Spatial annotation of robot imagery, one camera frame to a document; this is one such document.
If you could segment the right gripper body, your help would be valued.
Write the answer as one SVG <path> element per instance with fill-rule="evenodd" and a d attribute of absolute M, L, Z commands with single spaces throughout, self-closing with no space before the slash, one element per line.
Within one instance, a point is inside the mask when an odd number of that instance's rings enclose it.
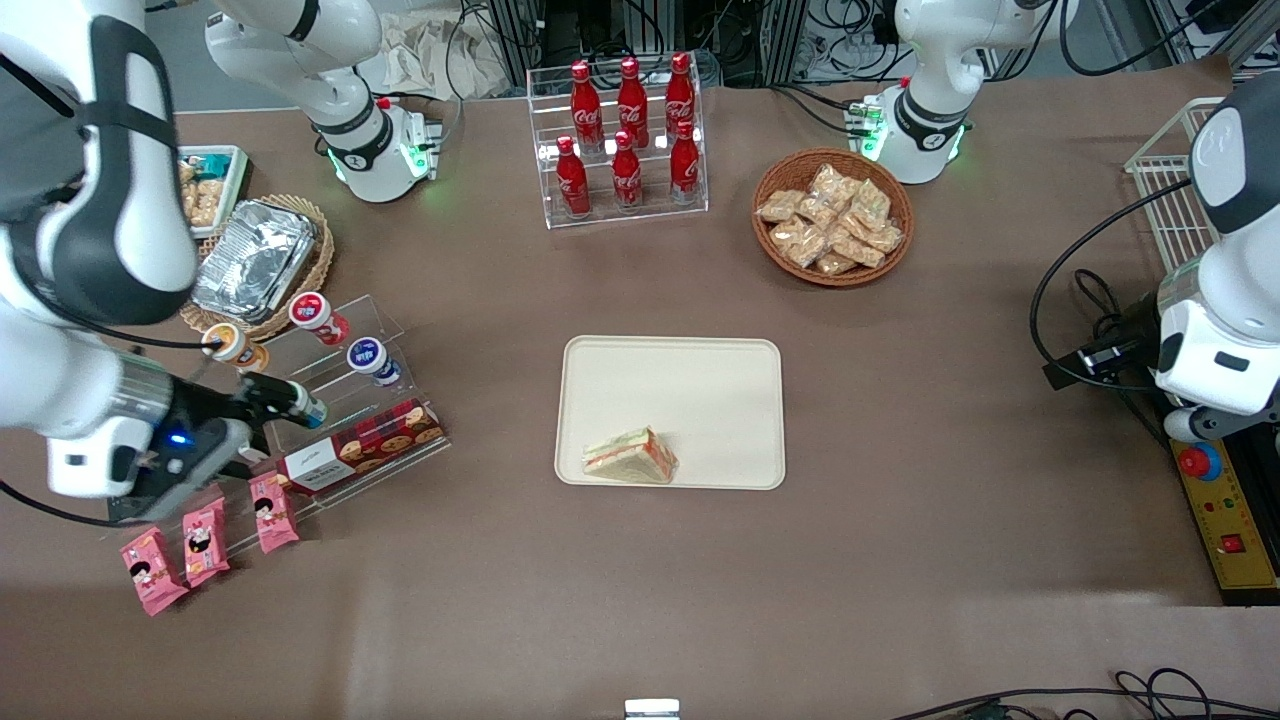
<path fill-rule="evenodd" d="M 47 443 L 51 492 L 106 505 L 108 523 L 169 518 L 210 486 L 253 436 L 244 398 L 170 380 L 157 420 L 115 413 L 81 439 Z"/>

